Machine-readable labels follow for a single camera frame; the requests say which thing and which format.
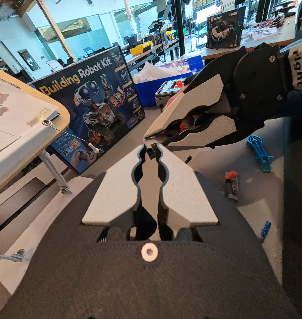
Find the yellow bin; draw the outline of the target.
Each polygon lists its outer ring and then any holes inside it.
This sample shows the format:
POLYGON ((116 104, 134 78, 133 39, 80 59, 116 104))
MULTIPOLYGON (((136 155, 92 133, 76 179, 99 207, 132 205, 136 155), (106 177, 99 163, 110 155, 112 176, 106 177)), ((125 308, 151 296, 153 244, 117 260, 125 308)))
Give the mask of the yellow bin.
POLYGON ((151 47, 153 47, 153 42, 152 41, 148 41, 148 42, 145 42, 145 43, 141 43, 141 44, 137 45, 136 47, 130 49, 130 53, 133 56, 137 56, 139 54, 142 54, 142 53, 150 50, 151 47))

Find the wooden support post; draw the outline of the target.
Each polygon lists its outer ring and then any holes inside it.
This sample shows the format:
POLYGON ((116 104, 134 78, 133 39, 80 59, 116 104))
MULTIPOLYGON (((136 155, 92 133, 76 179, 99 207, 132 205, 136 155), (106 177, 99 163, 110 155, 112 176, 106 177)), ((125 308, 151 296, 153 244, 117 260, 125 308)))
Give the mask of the wooden support post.
POLYGON ((35 2, 37 2, 39 8, 41 9, 43 14, 45 15, 45 17, 46 17, 47 21, 49 22, 51 28, 53 29, 53 32, 55 33, 55 35, 57 36, 59 42, 61 43, 64 51, 66 52, 68 57, 71 58, 72 63, 77 62, 77 59, 76 59, 75 55, 73 54, 73 52, 71 51, 69 45, 67 44, 62 32, 60 31, 57 23, 53 19, 53 17, 51 15, 48 7, 46 6, 45 2, 43 0, 35 0, 35 2))

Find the background wooden table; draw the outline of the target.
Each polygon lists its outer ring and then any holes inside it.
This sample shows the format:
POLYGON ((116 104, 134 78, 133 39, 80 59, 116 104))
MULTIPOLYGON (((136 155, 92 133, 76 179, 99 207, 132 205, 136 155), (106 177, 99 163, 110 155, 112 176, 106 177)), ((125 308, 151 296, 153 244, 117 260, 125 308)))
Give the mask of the background wooden table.
POLYGON ((205 48, 204 51, 201 52, 202 60, 207 59, 214 59, 217 57, 220 57, 225 54, 229 54, 231 52, 234 52, 238 50, 240 47, 244 46, 246 49, 246 52, 252 51, 255 47, 265 42, 266 44, 270 46, 278 45, 278 46, 287 46, 291 44, 294 41, 295 38, 295 26, 293 24, 285 24, 281 28, 281 34, 275 36, 266 38, 264 40, 259 41, 253 41, 250 39, 247 43, 242 44, 238 48, 232 48, 232 49, 207 49, 205 48))

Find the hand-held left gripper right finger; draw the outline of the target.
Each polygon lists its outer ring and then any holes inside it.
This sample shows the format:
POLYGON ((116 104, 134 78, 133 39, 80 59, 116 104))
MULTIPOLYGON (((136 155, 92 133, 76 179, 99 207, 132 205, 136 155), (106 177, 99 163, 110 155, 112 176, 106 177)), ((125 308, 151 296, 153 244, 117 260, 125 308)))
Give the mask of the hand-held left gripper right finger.
POLYGON ((160 238, 173 238, 183 228, 218 225, 194 170, 160 144, 157 144, 157 163, 162 182, 157 217, 160 238))

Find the whiteboard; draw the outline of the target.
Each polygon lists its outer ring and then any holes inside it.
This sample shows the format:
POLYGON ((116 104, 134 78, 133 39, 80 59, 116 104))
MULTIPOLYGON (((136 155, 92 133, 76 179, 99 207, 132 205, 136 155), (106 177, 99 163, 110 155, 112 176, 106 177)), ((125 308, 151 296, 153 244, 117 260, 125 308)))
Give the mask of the whiteboard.
POLYGON ((138 21, 140 23, 140 32, 141 35, 149 33, 149 26, 156 20, 158 20, 158 10, 157 6, 140 13, 137 15, 138 21))

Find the blue storage bin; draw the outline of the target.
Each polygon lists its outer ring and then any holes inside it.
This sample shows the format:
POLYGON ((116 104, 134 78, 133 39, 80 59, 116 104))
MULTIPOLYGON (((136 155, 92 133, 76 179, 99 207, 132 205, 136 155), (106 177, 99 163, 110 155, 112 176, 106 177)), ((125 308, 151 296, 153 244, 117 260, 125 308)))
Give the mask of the blue storage bin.
POLYGON ((155 93, 164 82, 168 80, 190 77, 204 68, 204 63, 200 55, 189 58, 179 58, 176 61, 179 65, 188 65, 190 69, 189 73, 135 84, 137 94, 139 95, 141 104, 144 108, 156 106, 155 93))

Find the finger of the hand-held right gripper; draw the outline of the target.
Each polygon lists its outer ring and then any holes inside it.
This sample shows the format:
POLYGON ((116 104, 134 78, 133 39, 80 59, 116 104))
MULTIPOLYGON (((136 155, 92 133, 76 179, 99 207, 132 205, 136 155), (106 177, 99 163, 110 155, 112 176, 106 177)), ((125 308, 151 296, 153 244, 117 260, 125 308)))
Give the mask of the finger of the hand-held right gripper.
POLYGON ((162 145, 166 148, 203 148, 237 131, 236 121, 227 115, 214 114, 203 124, 187 129, 162 145))
POLYGON ((215 75, 195 88, 191 88, 191 84, 189 84, 151 124, 144 135, 144 139, 164 131, 172 122, 184 119, 189 112, 197 107, 211 107, 216 104, 220 100, 223 87, 220 74, 215 75))

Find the dark blue robot kit box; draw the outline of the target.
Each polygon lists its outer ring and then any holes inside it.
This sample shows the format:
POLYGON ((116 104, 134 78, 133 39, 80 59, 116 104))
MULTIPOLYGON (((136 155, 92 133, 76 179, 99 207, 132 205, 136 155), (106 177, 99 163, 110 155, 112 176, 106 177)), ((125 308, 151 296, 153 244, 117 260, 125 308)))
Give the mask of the dark blue robot kit box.
POLYGON ((69 127, 50 147, 77 173, 89 168, 145 118, 119 46, 38 79, 30 86, 68 110, 69 127))

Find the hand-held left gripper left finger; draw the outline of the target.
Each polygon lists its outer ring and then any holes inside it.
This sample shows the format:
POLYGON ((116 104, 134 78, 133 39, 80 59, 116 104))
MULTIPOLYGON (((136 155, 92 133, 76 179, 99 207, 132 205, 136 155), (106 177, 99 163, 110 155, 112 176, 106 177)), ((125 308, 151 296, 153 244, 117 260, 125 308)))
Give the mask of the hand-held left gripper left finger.
POLYGON ((82 218, 84 225, 102 227, 98 240, 106 240, 111 228, 128 235, 136 226, 136 213, 141 203, 138 181, 143 176, 144 161, 145 145, 142 144, 105 172, 82 218))

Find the dark textured mat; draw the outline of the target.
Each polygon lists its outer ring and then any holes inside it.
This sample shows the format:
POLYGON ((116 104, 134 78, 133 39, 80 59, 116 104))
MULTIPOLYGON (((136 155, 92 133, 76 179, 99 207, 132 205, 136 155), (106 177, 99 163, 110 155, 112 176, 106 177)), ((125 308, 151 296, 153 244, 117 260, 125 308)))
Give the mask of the dark textured mat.
POLYGON ((288 120, 284 148, 283 285, 302 303, 302 118, 288 120))

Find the blue holed rod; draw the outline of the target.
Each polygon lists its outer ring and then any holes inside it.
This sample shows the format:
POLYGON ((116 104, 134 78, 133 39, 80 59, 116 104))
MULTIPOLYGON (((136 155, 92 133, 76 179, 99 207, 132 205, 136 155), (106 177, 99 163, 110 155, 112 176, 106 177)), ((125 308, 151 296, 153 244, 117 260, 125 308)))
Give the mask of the blue holed rod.
POLYGON ((268 235, 268 232, 269 232, 269 229, 270 229, 271 226, 272 226, 272 223, 269 222, 269 221, 267 221, 267 222, 265 223, 263 229, 261 230, 261 233, 260 233, 260 234, 261 234, 262 236, 264 236, 265 239, 266 239, 266 237, 267 237, 267 235, 268 235))

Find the turquoise plastic tool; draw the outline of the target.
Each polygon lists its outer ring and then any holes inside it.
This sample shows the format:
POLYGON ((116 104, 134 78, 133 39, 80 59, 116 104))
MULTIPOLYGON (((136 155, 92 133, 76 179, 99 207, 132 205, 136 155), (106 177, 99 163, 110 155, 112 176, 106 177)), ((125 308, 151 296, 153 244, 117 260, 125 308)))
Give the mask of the turquoise plastic tool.
POLYGON ((260 161, 261 171, 263 173, 271 173, 271 159, 274 159, 273 156, 269 156, 263 148, 263 139, 256 135, 251 135, 246 140, 246 145, 251 147, 256 156, 255 160, 260 161))

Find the grey cylinder assembly orange connector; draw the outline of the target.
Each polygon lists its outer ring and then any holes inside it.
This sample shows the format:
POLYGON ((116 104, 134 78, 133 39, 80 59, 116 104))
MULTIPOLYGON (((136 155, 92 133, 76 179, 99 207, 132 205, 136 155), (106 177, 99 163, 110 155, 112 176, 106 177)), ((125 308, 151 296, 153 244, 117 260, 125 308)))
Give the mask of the grey cylinder assembly orange connector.
POLYGON ((231 170, 230 172, 226 172, 225 182, 226 182, 226 197, 229 201, 234 204, 238 203, 238 180, 237 180, 237 172, 231 170))

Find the white paper sheets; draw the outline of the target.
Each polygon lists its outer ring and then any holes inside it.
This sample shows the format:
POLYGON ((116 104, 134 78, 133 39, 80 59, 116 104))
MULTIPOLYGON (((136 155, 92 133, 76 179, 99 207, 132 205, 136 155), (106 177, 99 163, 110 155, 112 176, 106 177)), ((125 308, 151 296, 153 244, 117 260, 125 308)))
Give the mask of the white paper sheets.
POLYGON ((149 82, 162 78, 169 78, 172 76, 179 76, 189 73, 188 65, 179 65, 177 61, 163 63, 160 66, 145 62, 145 66, 138 74, 132 76, 134 84, 149 82))

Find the toy tracked robot orange wheels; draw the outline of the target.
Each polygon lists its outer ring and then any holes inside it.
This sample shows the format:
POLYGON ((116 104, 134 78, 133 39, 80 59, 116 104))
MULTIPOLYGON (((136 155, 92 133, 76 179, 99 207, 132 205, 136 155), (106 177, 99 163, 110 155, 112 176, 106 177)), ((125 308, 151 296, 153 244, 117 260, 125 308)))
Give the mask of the toy tracked robot orange wheels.
POLYGON ((185 86, 185 82, 186 85, 188 85, 189 81, 192 79, 193 76, 168 80, 161 85, 161 87, 155 93, 156 105, 161 110, 161 113, 163 112, 163 109, 167 105, 170 98, 176 95, 185 86))

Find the black pole ribbed disc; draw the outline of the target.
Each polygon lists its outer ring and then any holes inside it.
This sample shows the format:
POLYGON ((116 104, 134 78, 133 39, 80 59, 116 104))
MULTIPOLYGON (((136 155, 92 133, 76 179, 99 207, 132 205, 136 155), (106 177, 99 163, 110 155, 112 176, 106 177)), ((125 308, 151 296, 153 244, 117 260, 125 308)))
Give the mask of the black pole ribbed disc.
POLYGON ((178 41, 180 48, 180 56, 185 54, 185 45, 184 45, 184 33, 183 33, 183 18, 182 18, 182 3, 189 4, 189 0, 175 0, 175 12, 176 12, 176 23, 178 31, 178 41))

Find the black car model box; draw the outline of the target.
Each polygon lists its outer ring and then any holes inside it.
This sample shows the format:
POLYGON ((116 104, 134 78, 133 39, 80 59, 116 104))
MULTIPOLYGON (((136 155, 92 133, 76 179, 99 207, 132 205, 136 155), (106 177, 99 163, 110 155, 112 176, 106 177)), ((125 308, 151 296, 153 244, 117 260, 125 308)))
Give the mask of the black car model box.
POLYGON ((207 49, 235 49, 240 46, 246 7, 207 18, 207 49))

